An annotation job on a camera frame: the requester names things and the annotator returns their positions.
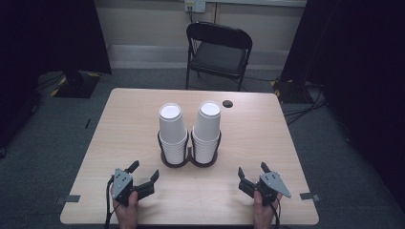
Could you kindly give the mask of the black folding chair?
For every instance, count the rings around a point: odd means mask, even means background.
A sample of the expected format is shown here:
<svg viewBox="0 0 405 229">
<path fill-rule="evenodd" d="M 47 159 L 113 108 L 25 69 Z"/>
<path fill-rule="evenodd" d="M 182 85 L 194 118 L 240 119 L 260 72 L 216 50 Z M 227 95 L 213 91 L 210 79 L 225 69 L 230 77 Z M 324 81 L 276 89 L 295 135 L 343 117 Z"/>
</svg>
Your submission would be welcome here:
<svg viewBox="0 0 405 229">
<path fill-rule="evenodd" d="M 211 22 L 194 22 L 187 26 L 188 41 L 186 82 L 190 72 L 207 73 L 237 80 L 239 91 L 245 78 L 253 41 L 243 30 Z"/>
</svg>

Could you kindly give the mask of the stack of white paper cups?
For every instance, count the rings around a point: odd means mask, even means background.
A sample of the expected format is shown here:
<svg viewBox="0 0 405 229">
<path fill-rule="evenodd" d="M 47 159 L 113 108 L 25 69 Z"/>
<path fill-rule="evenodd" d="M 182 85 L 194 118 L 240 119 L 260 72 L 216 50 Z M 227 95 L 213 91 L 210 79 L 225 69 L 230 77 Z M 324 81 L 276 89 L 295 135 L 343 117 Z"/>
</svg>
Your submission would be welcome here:
<svg viewBox="0 0 405 229">
<path fill-rule="evenodd" d="M 198 110 L 193 127 L 194 159 L 199 164 L 209 164 L 217 153 L 220 141 L 221 108 L 215 101 L 204 101 Z"/>
<path fill-rule="evenodd" d="M 167 164 L 180 166 L 185 162 L 187 140 L 181 107 L 175 103 L 163 104 L 160 107 L 159 141 Z"/>
</svg>

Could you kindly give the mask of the grey tape strip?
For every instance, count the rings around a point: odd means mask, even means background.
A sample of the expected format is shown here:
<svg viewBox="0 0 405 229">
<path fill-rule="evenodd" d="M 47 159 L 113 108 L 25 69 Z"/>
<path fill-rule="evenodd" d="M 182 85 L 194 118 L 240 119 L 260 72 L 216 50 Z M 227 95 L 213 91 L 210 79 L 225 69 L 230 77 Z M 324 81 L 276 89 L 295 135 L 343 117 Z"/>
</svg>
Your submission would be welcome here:
<svg viewBox="0 0 405 229">
<path fill-rule="evenodd" d="M 59 197 L 56 199 L 55 203 L 58 205 L 63 205 L 67 202 L 79 202 L 80 196 L 79 195 L 67 195 L 65 197 Z"/>
<path fill-rule="evenodd" d="M 301 198 L 301 200 L 311 199 L 313 202 L 317 202 L 317 201 L 321 200 L 321 197 L 318 194 L 312 194 L 312 193 L 301 193 L 300 198 Z"/>
</svg>

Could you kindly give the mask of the black stand base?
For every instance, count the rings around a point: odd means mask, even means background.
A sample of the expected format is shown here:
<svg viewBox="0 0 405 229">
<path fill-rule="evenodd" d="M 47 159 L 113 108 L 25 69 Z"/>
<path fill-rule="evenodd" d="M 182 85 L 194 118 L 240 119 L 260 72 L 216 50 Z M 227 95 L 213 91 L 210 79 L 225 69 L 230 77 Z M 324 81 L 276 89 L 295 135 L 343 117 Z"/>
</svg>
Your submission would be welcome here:
<svg viewBox="0 0 405 229">
<path fill-rule="evenodd" d="M 313 104 L 314 101 L 305 86 L 300 86 L 292 81 L 282 82 L 274 80 L 270 82 L 274 94 L 284 104 Z"/>
<path fill-rule="evenodd" d="M 51 92 L 51 96 L 90 98 L 99 79 L 99 73 L 81 71 L 64 72 L 63 78 Z"/>
</svg>

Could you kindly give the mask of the black double cup holder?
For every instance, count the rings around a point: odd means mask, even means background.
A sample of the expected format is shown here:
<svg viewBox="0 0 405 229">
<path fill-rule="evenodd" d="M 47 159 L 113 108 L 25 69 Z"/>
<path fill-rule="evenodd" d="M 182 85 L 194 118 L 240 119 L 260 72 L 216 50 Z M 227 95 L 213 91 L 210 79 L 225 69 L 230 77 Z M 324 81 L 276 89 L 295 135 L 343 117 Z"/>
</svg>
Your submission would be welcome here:
<svg viewBox="0 0 405 229">
<path fill-rule="evenodd" d="M 216 145 L 214 147 L 215 151 L 213 152 L 213 156 L 207 162 L 201 162 L 197 160 L 197 140 L 193 136 L 193 133 L 187 135 L 186 140 L 183 143 L 183 147 L 181 148 L 181 159 L 177 162 L 169 161 L 169 157 L 166 154 L 166 151 L 163 149 L 163 141 L 158 136 L 159 146 L 160 146 L 160 158 L 162 163 L 169 167 L 169 168 L 180 168 L 191 162 L 197 167 L 200 168 L 207 168 L 212 166 L 218 157 L 218 149 L 221 143 L 222 134 L 219 134 L 218 140 L 216 141 Z"/>
</svg>

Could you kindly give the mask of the person's left hand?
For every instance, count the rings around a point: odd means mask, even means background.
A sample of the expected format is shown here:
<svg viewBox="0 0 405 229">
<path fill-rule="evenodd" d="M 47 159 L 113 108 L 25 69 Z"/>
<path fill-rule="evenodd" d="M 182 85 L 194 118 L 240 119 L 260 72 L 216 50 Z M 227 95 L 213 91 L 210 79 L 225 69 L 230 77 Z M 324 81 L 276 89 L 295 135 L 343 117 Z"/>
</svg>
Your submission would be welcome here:
<svg viewBox="0 0 405 229">
<path fill-rule="evenodd" d="M 132 192 L 128 197 L 128 205 L 124 206 L 113 200 L 119 229 L 137 229 L 138 227 L 138 193 Z"/>
</svg>

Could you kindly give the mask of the person's right hand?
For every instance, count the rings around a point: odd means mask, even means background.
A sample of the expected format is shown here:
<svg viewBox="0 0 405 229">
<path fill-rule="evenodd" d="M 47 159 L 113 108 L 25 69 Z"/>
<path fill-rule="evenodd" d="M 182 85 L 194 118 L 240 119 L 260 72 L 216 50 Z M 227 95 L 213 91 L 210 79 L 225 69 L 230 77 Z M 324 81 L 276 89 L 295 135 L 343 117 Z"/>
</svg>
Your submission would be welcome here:
<svg viewBox="0 0 405 229">
<path fill-rule="evenodd" d="M 253 228 L 270 229 L 275 216 L 270 206 L 263 205 L 263 198 L 259 191 L 254 192 L 253 202 Z"/>
</svg>

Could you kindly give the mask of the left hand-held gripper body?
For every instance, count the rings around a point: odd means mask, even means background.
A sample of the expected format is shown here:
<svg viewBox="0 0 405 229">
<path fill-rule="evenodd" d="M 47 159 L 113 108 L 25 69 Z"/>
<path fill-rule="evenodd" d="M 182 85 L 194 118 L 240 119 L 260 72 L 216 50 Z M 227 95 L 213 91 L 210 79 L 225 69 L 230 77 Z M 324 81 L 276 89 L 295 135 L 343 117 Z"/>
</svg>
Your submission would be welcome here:
<svg viewBox="0 0 405 229">
<path fill-rule="evenodd" d="M 115 202 L 124 206 L 136 206 L 138 204 L 137 193 L 132 191 L 133 177 L 117 168 L 114 174 L 112 198 Z"/>
</svg>

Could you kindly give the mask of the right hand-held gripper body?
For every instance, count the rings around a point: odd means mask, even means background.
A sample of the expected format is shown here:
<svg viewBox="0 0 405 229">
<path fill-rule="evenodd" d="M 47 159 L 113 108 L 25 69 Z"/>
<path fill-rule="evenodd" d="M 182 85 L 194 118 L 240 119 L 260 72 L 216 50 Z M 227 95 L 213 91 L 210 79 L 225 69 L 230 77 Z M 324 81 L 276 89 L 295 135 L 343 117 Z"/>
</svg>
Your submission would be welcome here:
<svg viewBox="0 0 405 229">
<path fill-rule="evenodd" d="M 262 195 L 264 206 L 270 205 L 274 202 L 279 194 L 282 194 L 287 198 L 291 197 L 291 193 L 286 184 L 276 172 L 267 172 L 259 175 L 257 190 Z"/>
</svg>

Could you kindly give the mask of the white wall socket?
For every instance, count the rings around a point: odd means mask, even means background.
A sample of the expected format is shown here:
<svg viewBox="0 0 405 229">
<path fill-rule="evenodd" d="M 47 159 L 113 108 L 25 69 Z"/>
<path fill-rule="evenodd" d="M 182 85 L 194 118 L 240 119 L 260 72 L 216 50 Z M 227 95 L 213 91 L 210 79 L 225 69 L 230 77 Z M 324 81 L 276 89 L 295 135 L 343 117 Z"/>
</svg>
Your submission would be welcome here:
<svg viewBox="0 0 405 229">
<path fill-rule="evenodd" d="M 184 0 L 184 10 L 186 12 L 205 13 L 206 2 L 203 0 Z"/>
</svg>

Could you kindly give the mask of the dark curtain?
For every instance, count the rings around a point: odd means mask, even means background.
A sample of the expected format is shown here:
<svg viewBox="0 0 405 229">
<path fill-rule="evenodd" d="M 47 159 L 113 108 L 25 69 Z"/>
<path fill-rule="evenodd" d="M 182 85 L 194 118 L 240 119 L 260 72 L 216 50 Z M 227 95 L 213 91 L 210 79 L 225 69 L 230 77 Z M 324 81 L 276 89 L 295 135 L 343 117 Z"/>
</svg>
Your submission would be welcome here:
<svg viewBox="0 0 405 229">
<path fill-rule="evenodd" d="M 324 86 L 405 210 L 405 0 L 307 0 L 282 78 Z"/>
<path fill-rule="evenodd" d="M 39 99 L 48 72 L 110 74 L 95 0 L 0 0 L 0 149 Z"/>
</svg>

